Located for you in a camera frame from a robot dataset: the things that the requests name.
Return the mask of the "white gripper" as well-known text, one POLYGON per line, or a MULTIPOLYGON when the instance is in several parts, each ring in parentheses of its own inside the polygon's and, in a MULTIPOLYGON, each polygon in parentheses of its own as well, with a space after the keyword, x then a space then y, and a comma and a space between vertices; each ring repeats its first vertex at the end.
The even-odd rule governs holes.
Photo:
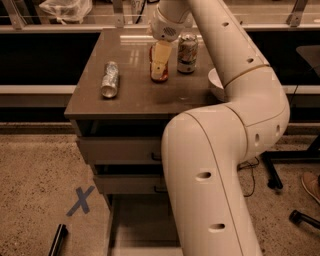
POLYGON ((190 28, 192 25, 193 19, 190 12, 184 14, 181 21, 171 21, 161 13, 159 8, 156 8, 150 21, 150 29, 153 38, 160 41, 152 46, 152 74, 164 72, 172 51, 170 42, 175 41, 185 28, 190 28))

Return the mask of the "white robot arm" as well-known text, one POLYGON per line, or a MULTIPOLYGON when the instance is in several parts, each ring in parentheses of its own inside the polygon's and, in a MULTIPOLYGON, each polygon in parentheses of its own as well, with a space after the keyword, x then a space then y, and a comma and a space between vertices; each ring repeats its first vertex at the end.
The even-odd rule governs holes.
POLYGON ((272 147, 289 121, 286 94, 270 64, 223 0, 160 0, 155 38, 193 17, 226 100, 185 111, 166 126, 164 177, 184 256, 262 256, 237 175, 272 147))

